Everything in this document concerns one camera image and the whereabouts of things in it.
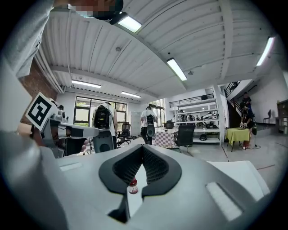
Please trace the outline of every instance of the corrugated metal ceiling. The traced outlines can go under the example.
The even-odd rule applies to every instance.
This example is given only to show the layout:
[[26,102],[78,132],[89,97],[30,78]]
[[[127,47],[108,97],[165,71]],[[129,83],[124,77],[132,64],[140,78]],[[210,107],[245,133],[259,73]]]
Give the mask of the corrugated metal ceiling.
[[[142,96],[183,93],[210,80],[221,83],[226,45],[221,9],[224,0],[124,0],[123,11],[142,27],[135,35],[94,18],[54,11],[43,33],[42,48],[51,66],[70,67],[98,74],[123,84]],[[276,35],[251,3],[231,0],[233,46],[226,76],[251,73],[268,36]],[[282,59],[282,46],[273,48],[267,62]],[[164,62],[175,58],[188,80],[181,83]],[[55,71],[61,85],[71,86],[69,71]],[[87,82],[98,82],[82,76]],[[103,93],[117,94],[120,86],[101,81]]]

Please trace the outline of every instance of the small bottle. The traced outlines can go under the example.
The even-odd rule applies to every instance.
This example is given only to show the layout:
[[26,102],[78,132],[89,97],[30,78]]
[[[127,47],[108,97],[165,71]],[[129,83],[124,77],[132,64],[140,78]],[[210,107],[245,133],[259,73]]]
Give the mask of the small bottle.
[[136,194],[138,192],[138,186],[137,186],[137,180],[134,177],[133,180],[131,181],[129,187],[128,187],[128,191],[131,194]]

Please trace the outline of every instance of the brick wall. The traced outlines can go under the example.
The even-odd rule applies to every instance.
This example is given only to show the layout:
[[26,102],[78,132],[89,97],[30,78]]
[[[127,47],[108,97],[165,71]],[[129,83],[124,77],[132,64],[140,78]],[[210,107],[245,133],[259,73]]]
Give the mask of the brick wall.
[[[57,92],[52,88],[50,83],[44,77],[36,62],[33,60],[30,75],[19,79],[24,88],[32,96],[32,101],[39,92],[43,93],[46,97],[50,97],[56,100]],[[25,117],[26,111],[21,119],[21,123],[31,124],[30,121]]]

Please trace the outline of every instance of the window frame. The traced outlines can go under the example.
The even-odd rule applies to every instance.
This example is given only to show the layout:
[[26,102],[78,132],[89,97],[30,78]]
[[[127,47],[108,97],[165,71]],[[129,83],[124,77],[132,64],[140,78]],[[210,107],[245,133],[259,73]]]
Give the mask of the window frame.
[[[77,98],[90,99],[89,107],[76,106]],[[119,110],[116,110],[116,112],[118,112],[118,113],[125,113],[125,121],[117,121],[117,123],[118,123],[118,124],[123,124],[124,122],[127,121],[127,103],[122,103],[122,102],[113,102],[113,101],[108,101],[108,100],[103,100],[103,99],[98,99],[98,98],[91,98],[91,97],[76,96],[76,100],[75,100],[75,103],[74,103],[74,117],[73,117],[73,124],[75,124],[75,123],[85,123],[85,124],[88,124],[88,127],[90,127],[90,112],[91,112],[91,104],[92,104],[92,100],[103,101],[103,103],[105,103],[105,102],[111,102],[111,103],[114,103],[114,109],[115,109],[115,110],[116,110],[116,104],[124,104],[124,105],[125,105],[125,109],[126,109],[126,111],[119,111]],[[79,121],[79,120],[75,120],[75,118],[76,118],[76,109],[84,109],[84,110],[88,110],[88,121]]]

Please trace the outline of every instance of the metal shelving unit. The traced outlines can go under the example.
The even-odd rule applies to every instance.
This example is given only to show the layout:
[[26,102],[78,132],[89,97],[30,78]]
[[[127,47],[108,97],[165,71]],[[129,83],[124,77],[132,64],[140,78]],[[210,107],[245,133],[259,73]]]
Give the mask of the metal shelving unit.
[[[199,102],[189,102],[186,104],[181,104],[181,105],[177,105],[174,106],[174,114],[175,114],[175,126],[177,127],[177,125],[179,124],[193,124],[193,123],[202,123],[202,122],[217,122],[218,123],[218,127],[219,127],[219,119],[211,119],[208,121],[183,121],[183,122],[177,122],[177,116],[178,115],[185,115],[185,114],[193,114],[193,113],[203,113],[203,112],[210,112],[210,111],[218,111],[218,108],[216,109],[208,109],[208,110],[201,110],[201,111],[194,111],[194,112],[184,112],[184,113],[176,113],[176,107],[177,107],[177,111],[179,110],[179,108],[182,107],[188,107],[188,106],[194,106],[194,105],[202,105],[202,104],[207,104],[207,103],[211,103],[211,102],[215,102],[216,103],[216,99],[207,99],[207,100],[202,100]],[[220,129],[219,128],[211,128],[211,129],[206,129],[206,128],[195,128],[194,129],[194,133],[218,133],[218,137],[208,137],[207,140],[205,141],[201,141],[199,138],[194,137],[193,138],[193,142],[195,143],[220,143]]]

